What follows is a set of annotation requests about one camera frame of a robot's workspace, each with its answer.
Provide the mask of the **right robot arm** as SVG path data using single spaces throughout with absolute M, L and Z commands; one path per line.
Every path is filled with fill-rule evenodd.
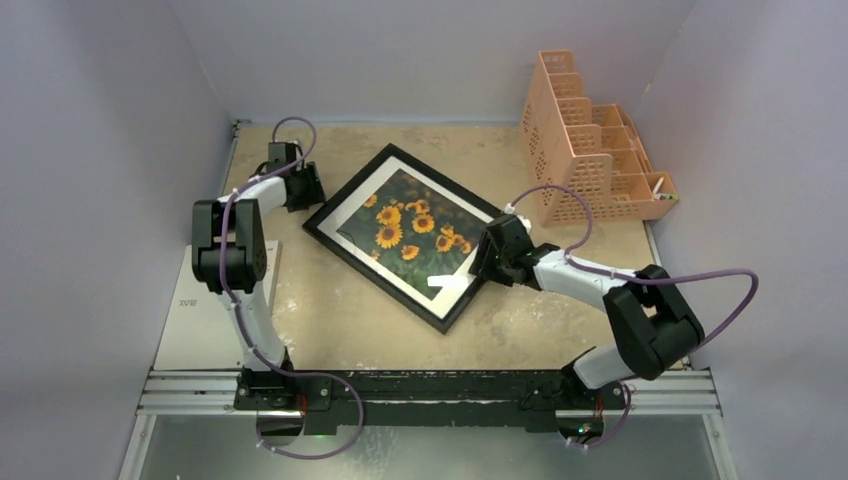
M 561 392 L 576 407 L 620 380 L 656 379 L 705 339 L 700 321 L 662 267 L 618 272 L 553 244 L 534 245 L 514 214 L 486 225 L 470 272 L 505 286 L 562 294 L 606 315 L 612 343 L 588 350 L 562 370 Z

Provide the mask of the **sunflower photo print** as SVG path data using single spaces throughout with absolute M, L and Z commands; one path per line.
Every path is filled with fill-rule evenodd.
M 436 299 L 441 289 L 428 278 L 460 270 L 486 222 L 402 169 L 366 192 L 332 233 L 391 279 Z

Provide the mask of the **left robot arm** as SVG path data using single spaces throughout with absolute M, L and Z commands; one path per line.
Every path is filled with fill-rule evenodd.
M 272 141 L 268 159 L 245 186 L 192 206 L 192 273 L 228 311 L 244 356 L 237 394 L 259 392 L 275 409 L 295 402 L 298 382 L 264 296 L 269 258 L 263 218 L 280 208 L 298 212 L 326 201 L 316 164 L 303 156 L 296 140 Z

